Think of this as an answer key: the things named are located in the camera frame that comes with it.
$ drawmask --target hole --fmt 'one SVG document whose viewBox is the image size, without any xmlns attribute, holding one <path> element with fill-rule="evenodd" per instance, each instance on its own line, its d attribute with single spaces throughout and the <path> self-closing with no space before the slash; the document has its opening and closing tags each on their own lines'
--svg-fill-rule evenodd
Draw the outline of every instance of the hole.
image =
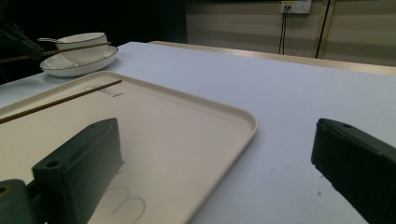
<svg viewBox="0 0 396 224">
<path fill-rule="evenodd" d="M 47 163 L 47 167 L 55 167 L 59 165 L 58 161 L 50 161 L 49 163 Z"/>
<path fill-rule="evenodd" d="M 6 190 L 7 190 L 7 187 L 3 187 L 3 186 L 0 187 L 0 194 L 6 192 Z"/>
</svg>

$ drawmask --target dark background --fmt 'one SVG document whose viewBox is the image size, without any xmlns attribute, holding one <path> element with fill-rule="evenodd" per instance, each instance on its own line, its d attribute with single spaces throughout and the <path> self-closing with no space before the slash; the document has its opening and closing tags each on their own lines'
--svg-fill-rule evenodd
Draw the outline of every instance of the dark background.
<svg viewBox="0 0 396 224">
<path fill-rule="evenodd" d="M 53 43 L 36 41 L 39 37 L 61 38 L 90 32 L 105 32 L 113 46 L 130 41 L 187 42 L 183 0 L 10 0 L 4 16 L 44 50 L 56 48 Z M 20 55 L 7 46 L 0 48 L 0 58 Z M 42 72 L 40 63 L 1 63 L 0 84 Z"/>
</svg>

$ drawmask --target black plastic part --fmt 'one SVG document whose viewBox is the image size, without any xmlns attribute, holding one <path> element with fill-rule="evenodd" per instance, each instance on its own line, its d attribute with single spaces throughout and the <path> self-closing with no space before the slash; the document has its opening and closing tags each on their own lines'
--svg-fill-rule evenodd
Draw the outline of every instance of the black plastic part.
<svg viewBox="0 0 396 224">
<path fill-rule="evenodd" d="M 0 182 L 0 223 L 37 224 L 24 182 L 10 179 Z"/>
<path fill-rule="evenodd" d="M 117 120 L 98 121 L 36 164 L 27 187 L 0 182 L 0 224 L 86 224 L 121 166 Z"/>
<path fill-rule="evenodd" d="M 122 166 L 116 119 L 96 122 L 33 167 L 48 223 L 85 224 Z"/>
<path fill-rule="evenodd" d="M 396 148 L 320 119 L 311 161 L 369 223 L 396 223 Z"/>
</svg>

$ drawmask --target electrical outlet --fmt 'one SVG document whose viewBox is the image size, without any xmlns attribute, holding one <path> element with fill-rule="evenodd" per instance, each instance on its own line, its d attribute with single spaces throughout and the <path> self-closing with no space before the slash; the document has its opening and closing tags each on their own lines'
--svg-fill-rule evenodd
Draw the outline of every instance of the electrical outlet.
<svg viewBox="0 0 396 224">
<path fill-rule="evenodd" d="M 311 0 L 295 1 L 294 13 L 309 13 L 311 9 Z"/>
<path fill-rule="evenodd" d="M 285 12 L 285 7 L 290 7 L 288 9 L 288 13 L 294 13 L 295 2 L 294 1 L 282 1 L 282 5 L 280 6 L 280 13 Z"/>
</svg>

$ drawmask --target plate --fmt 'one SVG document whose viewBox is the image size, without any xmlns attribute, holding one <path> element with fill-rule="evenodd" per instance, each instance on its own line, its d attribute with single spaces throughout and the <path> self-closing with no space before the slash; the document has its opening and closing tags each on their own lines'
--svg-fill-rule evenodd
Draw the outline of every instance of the plate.
<svg viewBox="0 0 396 224">
<path fill-rule="evenodd" d="M 67 60 L 62 54 L 56 54 L 44 60 L 40 64 L 41 70 L 56 77 L 76 77 L 86 75 L 91 72 L 104 68 L 114 62 L 117 58 L 119 49 L 108 46 L 106 54 L 102 59 L 93 63 L 78 64 Z"/>
</svg>

